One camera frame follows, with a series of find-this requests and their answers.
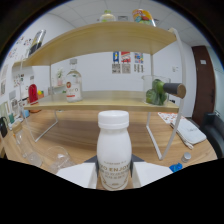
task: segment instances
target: paper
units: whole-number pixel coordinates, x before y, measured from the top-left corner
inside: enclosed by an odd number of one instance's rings
[[[158,115],[167,123],[170,124],[171,122],[173,122],[174,120],[176,120],[177,118],[177,114],[176,113],[161,113],[158,112]]]

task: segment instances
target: glass jar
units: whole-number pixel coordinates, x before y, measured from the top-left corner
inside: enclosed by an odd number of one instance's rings
[[[157,106],[166,106],[169,94],[163,90],[164,83],[170,83],[170,78],[162,76],[144,75],[143,79],[143,102]]]
[[[66,76],[66,98],[72,103],[82,100],[82,76],[76,70],[77,59],[70,59],[71,70]]]
[[[111,14],[110,10],[105,10],[104,14],[100,17],[100,22],[116,21],[116,17]]]
[[[28,136],[22,129],[22,125],[19,121],[16,121],[12,125],[12,131],[16,136],[16,142],[19,145],[21,154],[24,158],[26,158],[31,165],[36,167],[40,167],[42,164],[42,159],[35,152]]]
[[[152,15],[143,9],[135,9],[132,11],[133,19],[137,23],[144,23],[151,26],[156,26]]]
[[[97,141],[97,160],[102,185],[109,191],[127,186],[132,146],[127,131],[129,113],[109,110],[98,114],[100,134]]]

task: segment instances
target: red object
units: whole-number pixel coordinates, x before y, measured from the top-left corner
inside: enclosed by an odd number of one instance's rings
[[[28,94],[29,94],[30,104],[33,104],[33,102],[38,100],[37,86],[35,84],[32,84],[29,86]]]

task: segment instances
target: white jar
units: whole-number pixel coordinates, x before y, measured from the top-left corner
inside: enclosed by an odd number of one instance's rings
[[[100,134],[97,142],[97,159],[102,185],[110,191],[127,186],[132,147],[127,131],[129,113],[109,110],[98,114]]]

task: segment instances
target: white container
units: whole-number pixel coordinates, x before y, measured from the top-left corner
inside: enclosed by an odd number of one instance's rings
[[[82,100],[82,76],[76,70],[77,59],[70,59],[71,70],[66,76],[66,98],[72,103]]]
[[[111,110],[98,114],[100,134],[97,142],[97,159],[102,185],[110,191],[127,186],[132,146],[127,131],[129,113]]]
[[[104,14],[100,17],[100,22],[111,22],[111,21],[116,21],[115,16],[111,14],[110,10],[105,10]]]

